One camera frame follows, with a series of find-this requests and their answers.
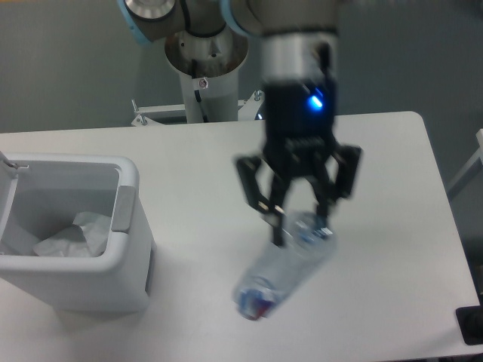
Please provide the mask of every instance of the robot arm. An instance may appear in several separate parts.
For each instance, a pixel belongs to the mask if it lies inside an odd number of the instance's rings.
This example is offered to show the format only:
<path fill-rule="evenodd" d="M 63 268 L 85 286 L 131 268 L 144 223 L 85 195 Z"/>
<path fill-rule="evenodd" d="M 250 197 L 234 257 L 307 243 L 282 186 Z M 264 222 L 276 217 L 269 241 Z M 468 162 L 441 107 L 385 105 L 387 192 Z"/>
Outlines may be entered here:
<path fill-rule="evenodd" d="M 359 147 L 339 145 L 332 132 L 337 102 L 339 0 L 220 0 L 219 4 L 210 0 L 119 1 L 134 21 L 131 30 L 140 30 L 150 41 L 184 29 L 194 37 L 191 44 L 179 39 L 167 41 L 167 45 L 174 44 L 174 50 L 179 49 L 180 64 L 185 63 L 177 69 L 193 78 L 219 78 L 234 65 L 242 64 L 246 54 L 243 47 L 238 48 L 241 57 L 230 55 L 236 54 L 231 50 L 236 48 L 225 47 L 230 51 L 216 58 L 223 61 L 219 66 L 213 66 L 215 58 L 210 51 L 198 53 L 222 40 L 217 37 L 227 30 L 225 20 L 236 32 L 261 37 L 266 142 L 262 155 L 241 157 L 236 162 L 248 203 L 265 216 L 273 229 L 273 243 L 281 247 L 285 196 L 292 181 L 307 179 L 317 200 L 318 229 L 326 230 L 331 207 L 338 198 L 351 194 L 361 155 Z M 167 51 L 174 64 L 172 53 Z M 228 108 L 235 109 L 238 98 L 232 98 Z M 214 108 L 227 104 L 223 100 Z M 330 179 L 325 166 L 330 157 L 339 165 L 335 180 Z M 263 162 L 274 173 L 267 197 L 261 194 L 256 180 Z"/>
<path fill-rule="evenodd" d="M 341 146 L 332 129 L 337 101 L 337 0 L 227 0 L 223 13 L 238 31 L 262 37 L 266 142 L 261 156 L 236 166 L 248 203 L 272 226 L 282 247 L 283 203 L 293 180 L 307 179 L 317 200 L 318 230 L 327 230 L 331 207 L 352 191 L 361 149 Z M 338 163 L 335 180 L 325 166 Z M 256 174 L 273 170 L 268 197 Z"/>

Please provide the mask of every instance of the blue led light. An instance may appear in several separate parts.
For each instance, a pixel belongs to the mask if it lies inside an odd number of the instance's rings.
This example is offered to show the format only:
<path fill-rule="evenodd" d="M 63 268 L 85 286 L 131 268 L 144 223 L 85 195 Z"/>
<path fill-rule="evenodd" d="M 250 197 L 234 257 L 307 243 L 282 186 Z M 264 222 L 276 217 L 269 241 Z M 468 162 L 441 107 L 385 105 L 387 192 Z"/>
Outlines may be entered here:
<path fill-rule="evenodd" d="M 317 96 L 311 96 L 309 98 L 309 106 L 312 111 L 321 111 L 324 108 L 324 103 Z"/>

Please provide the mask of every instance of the black cable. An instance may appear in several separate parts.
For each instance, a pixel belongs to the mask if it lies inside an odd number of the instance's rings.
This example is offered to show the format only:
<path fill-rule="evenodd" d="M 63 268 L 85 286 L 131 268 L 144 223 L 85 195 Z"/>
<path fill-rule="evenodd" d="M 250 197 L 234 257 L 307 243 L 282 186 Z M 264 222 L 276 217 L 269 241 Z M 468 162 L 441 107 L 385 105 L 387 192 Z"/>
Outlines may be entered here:
<path fill-rule="evenodd" d="M 196 60 L 191 60 L 191 78 L 196 79 L 196 66 L 198 65 L 198 62 Z M 209 123 L 208 116 L 206 115 L 205 109 L 203 108 L 202 105 L 202 96 L 199 93 L 199 90 L 195 90 L 195 98 L 196 102 L 199 104 L 199 109 L 202 111 L 202 117 L 203 117 L 203 122 L 204 123 Z"/>
<path fill-rule="evenodd" d="M 189 9 L 188 5 L 186 4 L 186 0 L 180 0 L 181 9 L 183 10 L 184 16 L 184 27 L 185 29 L 189 29 L 191 27 L 191 17 L 189 16 Z"/>

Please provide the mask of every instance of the white table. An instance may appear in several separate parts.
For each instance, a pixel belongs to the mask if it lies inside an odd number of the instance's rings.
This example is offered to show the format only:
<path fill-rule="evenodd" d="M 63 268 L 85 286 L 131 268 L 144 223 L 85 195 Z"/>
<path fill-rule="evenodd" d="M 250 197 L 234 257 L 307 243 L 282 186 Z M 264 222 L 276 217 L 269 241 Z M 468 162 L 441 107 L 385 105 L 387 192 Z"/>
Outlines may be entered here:
<path fill-rule="evenodd" d="M 4 152 L 123 155 L 158 245 L 150 307 L 139 314 L 54 311 L 0 282 L 0 353 L 12 361 L 376 361 L 473 354 L 454 310 L 476 296 L 422 119 L 344 116 L 342 143 L 365 153 L 355 197 L 332 226 L 334 257 L 272 317 L 231 300 L 269 239 L 244 201 L 232 158 L 261 122 L 0 135 Z M 288 209 L 312 208 L 307 183 Z"/>

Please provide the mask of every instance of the black object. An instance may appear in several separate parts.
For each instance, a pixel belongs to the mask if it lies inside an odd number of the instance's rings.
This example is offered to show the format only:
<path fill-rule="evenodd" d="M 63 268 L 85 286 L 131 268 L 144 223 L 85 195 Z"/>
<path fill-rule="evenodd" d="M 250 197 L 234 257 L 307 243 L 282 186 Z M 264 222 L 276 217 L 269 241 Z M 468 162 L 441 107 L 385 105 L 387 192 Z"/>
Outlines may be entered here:
<path fill-rule="evenodd" d="M 236 160 L 236 168 L 248 204 L 265 215 L 272 226 L 272 242 L 282 247 L 283 203 L 294 179 L 307 179 L 317 199 L 316 213 L 325 222 L 331 206 L 351 195 L 361 157 L 361 148 L 341 146 L 332 132 L 336 105 L 336 83 L 331 68 L 329 44 L 313 52 L 321 75 L 318 79 L 277 80 L 265 84 L 264 113 L 266 142 L 263 154 Z M 331 180 L 325 164 L 330 157 L 338 163 Z M 262 162 L 272 169 L 272 187 L 262 195 L 257 172 Z"/>
<path fill-rule="evenodd" d="M 456 316 L 465 343 L 483 345 L 483 307 L 458 308 Z"/>

